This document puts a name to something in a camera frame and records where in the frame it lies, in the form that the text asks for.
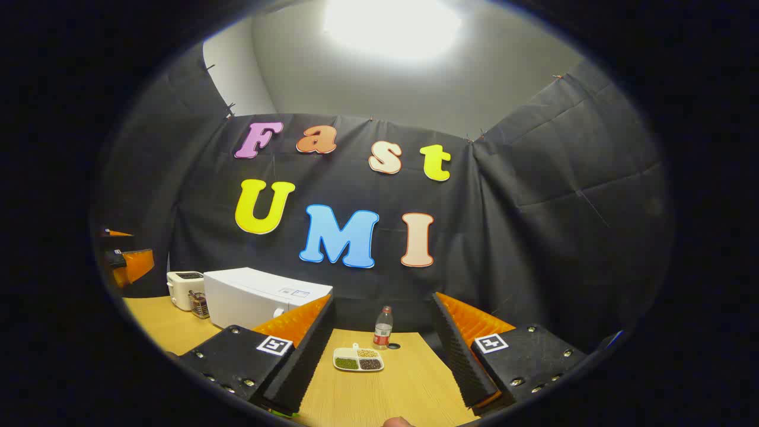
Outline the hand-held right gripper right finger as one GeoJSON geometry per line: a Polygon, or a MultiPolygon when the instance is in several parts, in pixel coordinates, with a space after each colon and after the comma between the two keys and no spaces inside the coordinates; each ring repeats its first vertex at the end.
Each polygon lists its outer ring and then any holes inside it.
{"type": "Polygon", "coordinates": [[[539,324],[513,326],[441,292],[430,312],[464,405],[476,416],[545,394],[588,357],[539,324]]]}

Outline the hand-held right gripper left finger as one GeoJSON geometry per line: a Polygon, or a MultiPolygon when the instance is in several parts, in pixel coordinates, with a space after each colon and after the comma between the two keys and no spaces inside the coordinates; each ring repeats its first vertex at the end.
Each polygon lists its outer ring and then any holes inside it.
{"type": "Polygon", "coordinates": [[[336,319],[331,295],[253,329],[231,325],[178,356],[206,383],[287,416],[300,410],[336,319]]]}

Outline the white microwave oven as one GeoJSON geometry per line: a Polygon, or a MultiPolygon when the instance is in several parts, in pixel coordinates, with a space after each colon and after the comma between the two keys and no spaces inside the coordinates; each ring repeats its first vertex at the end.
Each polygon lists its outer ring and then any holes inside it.
{"type": "Polygon", "coordinates": [[[249,267],[206,271],[205,297],[211,323],[255,328],[318,298],[333,287],[285,278],[249,267]]]}

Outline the white divided dish of beans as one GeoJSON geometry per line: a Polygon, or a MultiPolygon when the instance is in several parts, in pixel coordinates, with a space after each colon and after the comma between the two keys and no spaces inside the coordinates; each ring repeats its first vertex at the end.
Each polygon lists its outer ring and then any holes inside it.
{"type": "Polygon", "coordinates": [[[384,362],[380,353],[353,343],[352,347],[339,347],[333,351],[333,366],[340,371],[382,371],[384,362]]]}

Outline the white toaster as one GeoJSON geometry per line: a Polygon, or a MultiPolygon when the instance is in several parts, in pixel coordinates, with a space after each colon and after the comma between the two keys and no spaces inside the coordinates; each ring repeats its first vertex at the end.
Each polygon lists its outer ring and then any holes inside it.
{"type": "Polygon", "coordinates": [[[182,311],[191,311],[193,303],[190,292],[205,292],[204,275],[197,271],[169,271],[166,273],[171,302],[182,311]]]}

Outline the clear plastic bottle red label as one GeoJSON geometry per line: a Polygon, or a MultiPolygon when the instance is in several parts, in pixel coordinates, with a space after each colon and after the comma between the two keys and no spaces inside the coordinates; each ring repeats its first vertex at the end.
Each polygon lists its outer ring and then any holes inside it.
{"type": "Polygon", "coordinates": [[[374,338],[372,338],[372,345],[377,350],[386,349],[390,343],[391,330],[393,329],[393,311],[391,307],[383,306],[380,311],[374,330],[374,338]]]}

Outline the black backdrop cloth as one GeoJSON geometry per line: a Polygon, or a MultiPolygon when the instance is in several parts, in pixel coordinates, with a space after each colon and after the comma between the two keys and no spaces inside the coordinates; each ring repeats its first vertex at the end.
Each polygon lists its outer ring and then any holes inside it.
{"type": "Polygon", "coordinates": [[[251,267],[322,283],[338,328],[431,329],[434,292],[584,352],[650,308],[674,219],[656,138],[584,59],[474,141],[339,114],[159,111],[104,151],[92,223],[135,235],[155,267],[251,267]]]}

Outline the bright ceiling light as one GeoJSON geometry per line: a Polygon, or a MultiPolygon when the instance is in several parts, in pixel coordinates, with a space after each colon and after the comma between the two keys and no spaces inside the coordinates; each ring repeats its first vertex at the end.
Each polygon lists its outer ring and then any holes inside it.
{"type": "Polygon", "coordinates": [[[326,34],[345,49],[404,60],[446,51],[462,24],[441,0],[328,0],[323,17],[326,34]]]}

